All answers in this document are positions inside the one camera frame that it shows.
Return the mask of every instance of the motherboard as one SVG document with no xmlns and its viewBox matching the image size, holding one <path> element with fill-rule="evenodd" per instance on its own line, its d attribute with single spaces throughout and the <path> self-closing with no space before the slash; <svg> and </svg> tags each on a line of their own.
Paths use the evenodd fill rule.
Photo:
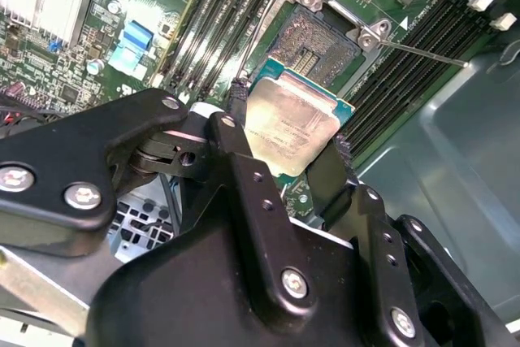
<svg viewBox="0 0 520 347">
<path fill-rule="evenodd" d="M 306 164 L 334 135 L 359 166 L 520 15 L 515 0 L 0 0 L 0 9 L 0 98 L 28 110 L 58 118 L 147 88 L 225 108 L 239 83 L 253 153 L 302 219 L 312 212 Z"/>
</svg>

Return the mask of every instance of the metal rod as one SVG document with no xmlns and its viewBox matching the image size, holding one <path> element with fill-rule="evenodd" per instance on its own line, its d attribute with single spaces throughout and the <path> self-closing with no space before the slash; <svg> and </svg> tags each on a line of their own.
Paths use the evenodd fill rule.
<svg viewBox="0 0 520 347">
<path fill-rule="evenodd" d="M 417 48 L 413 48 L 411 46 L 397 44 L 397 43 L 391 42 L 391 41 L 382 40 L 381 45 L 389 46 L 394 49 L 404 50 L 405 52 L 418 54 L 419 56 L 428 57 L 429 59 L 432 59 L 432 60 L 441 61 L 442 63 L 452 64 L 452 65 L 457 65 L 457 66 L 463 67 L 463 68 L 466 68 L 470 65 L 467 61 L 450 59 L 448 57 L 441 56 L 440 54 L 426 52 L 425 50 L 420 50 Z"/>
</svg>

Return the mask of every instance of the black bracket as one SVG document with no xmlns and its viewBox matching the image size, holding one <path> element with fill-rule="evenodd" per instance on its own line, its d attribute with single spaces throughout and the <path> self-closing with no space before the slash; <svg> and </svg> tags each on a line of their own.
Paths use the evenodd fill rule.
<svg viewBox="0 0 520 347">
<path fill-rule="evenodd" d="M 422 324 L 436 344 L 518 347 L 426 225 L 402 215 L 393 226 L 405 243 Z"/>
<path fill-rule="evenodd" d="M 34 183 L 20 192 L 0 191 L 0 243 L 64 256 L 96 250 L 136 147 L 187 115 L 165 91 L 147 89 L 1 140 L 0 168 L 22 167 Z M 101 203 L 92 210 L 67 204 L 64 194 L 74 184 L 93 186 Z"/>
<path fill-rule="evenodd" d="M 333 233 L 350 240 L 358 253 L 360 326 L 374 345 L 419 347 L 423 330 L 401 235 L 390 225 L 381 196 L 359 184 Z"/>
<path fill-rule="evenodd" d="M 214 113 L 208 126 L 217 168 L 183 225 L 200 224 L 221 207 L 224 192 L 255 312 L 276 331 L 297 332 L 314 313 L 317 295 L 269 168 L 252 157 L 244 130 L 231 116 Z"/>
</svg>

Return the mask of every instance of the aluminum heatsink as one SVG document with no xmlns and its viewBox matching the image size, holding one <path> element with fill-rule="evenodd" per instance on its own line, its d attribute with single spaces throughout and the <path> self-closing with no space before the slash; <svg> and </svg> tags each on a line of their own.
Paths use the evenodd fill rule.
<svg viewBox="0 0 520 347">
<path fill-rule="evenodd" d="M 12 22 L 69 46 L 78 41 L 88 7 L 89 0 L 0 0 Z"/>
</svg>

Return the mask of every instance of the white connector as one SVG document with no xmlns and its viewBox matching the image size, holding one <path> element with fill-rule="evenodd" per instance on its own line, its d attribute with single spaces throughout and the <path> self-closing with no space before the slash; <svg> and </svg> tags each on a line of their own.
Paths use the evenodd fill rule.
<svg viewBox="0 0 520 347">
<path fill-rule="evenodd" d="M 468 7 L 475 11 L 482 12 L 486 11 L 491 3 L 493 3 L 493 0 L 470 0 Z"/>
<path fill-rule="evenodd" d="M 492 28 L 496 30 L 500 30 L 501 32 L 505 32 L 509 30 L 511 26 L 517 21 L 517 17 L 511 14 L 510 12 L 506 12 L 500 18 L 493 20 L 490 25 Z"/>
</svg>

